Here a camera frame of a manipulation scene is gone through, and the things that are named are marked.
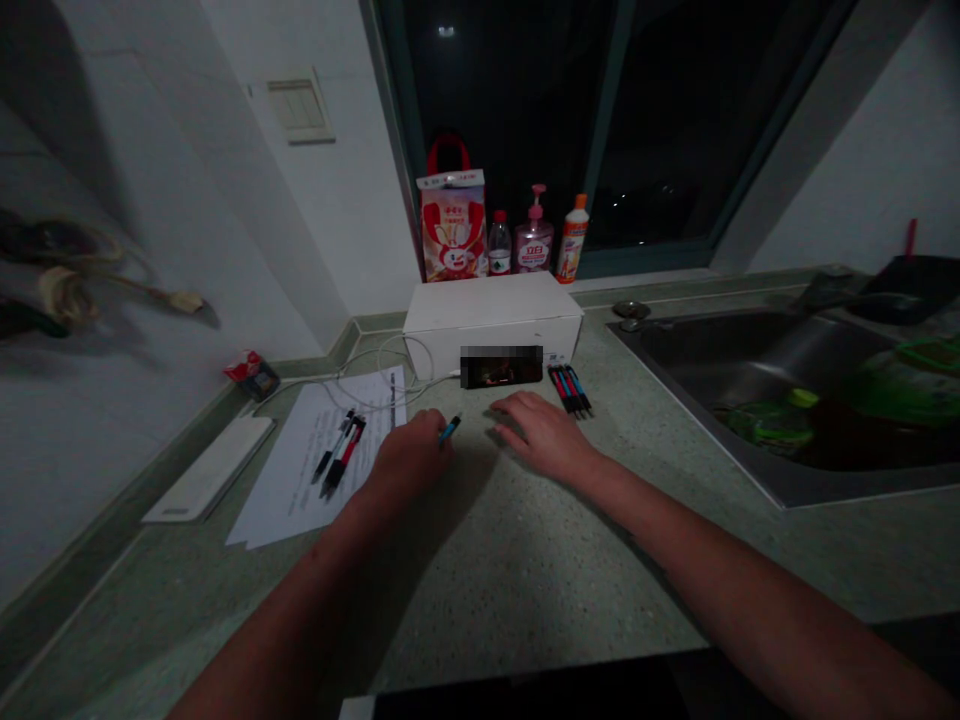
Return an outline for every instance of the hand soap bottle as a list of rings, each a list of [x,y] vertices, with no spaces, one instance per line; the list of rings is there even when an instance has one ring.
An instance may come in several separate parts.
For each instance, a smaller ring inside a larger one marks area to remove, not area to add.
[[[533,186],[533,205],[527,212],[530,219],[525,225],[517,226],[514,234],[514,272],[548,272],[550,270],[550,249],[553,247],[553,225],[543,219],[543,206],[540,194],[546,185]]]

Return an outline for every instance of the power strip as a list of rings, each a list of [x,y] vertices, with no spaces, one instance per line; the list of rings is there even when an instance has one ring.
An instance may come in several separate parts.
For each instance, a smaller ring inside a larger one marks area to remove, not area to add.
[[[203,451],[160,501],[144,523],[202,522],[236,480],[273,429],[270,418],[237,418]]]

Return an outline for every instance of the wall switch plate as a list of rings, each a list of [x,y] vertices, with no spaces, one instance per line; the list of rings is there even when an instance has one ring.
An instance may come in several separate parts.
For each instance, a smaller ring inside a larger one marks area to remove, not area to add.
[[[336,140],[313,68],[284,80],[268,80],[267,93],[288,143],[301,145]]]

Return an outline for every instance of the kitchen counter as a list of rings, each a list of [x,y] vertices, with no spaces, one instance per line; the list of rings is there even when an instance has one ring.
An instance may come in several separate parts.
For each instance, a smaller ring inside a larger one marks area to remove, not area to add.
[[[653,317],[762,305],[663,301]],[[575,366],[607,454],[869,623],[960,610],[960,490],[780,511],[588,309]],[[394,333],[364,335],[358,350]],[[351,373],[374,369],[373,355]],[[559,405],[545,381],[526,386]],[[574,494],[501,450],[484,414],[511,389],[440,383],[411,404],[464,411],[457,459],[365,569],[323,695],[394,691],[707,645],[653,564]],[[291,390],[267,415],[282,419]],[[318,533],[224,541],[276,441],[202,525],[146,527],[64,628],[5,717],[160,717]]]

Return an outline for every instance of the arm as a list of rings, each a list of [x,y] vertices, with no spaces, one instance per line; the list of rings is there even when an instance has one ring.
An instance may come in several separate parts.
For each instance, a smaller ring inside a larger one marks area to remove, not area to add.
[[[594,449],[539,395],[495,402],[497,432],[537,471],[623,526],[697,620],[771,700],[797,717],[956,717],[951,696],[799,578]]]
[[[450,464],[437,410],[390,433],[370,477],[317,543],[230,638],[171,718],[302,717],[316,701],[354,571]]]

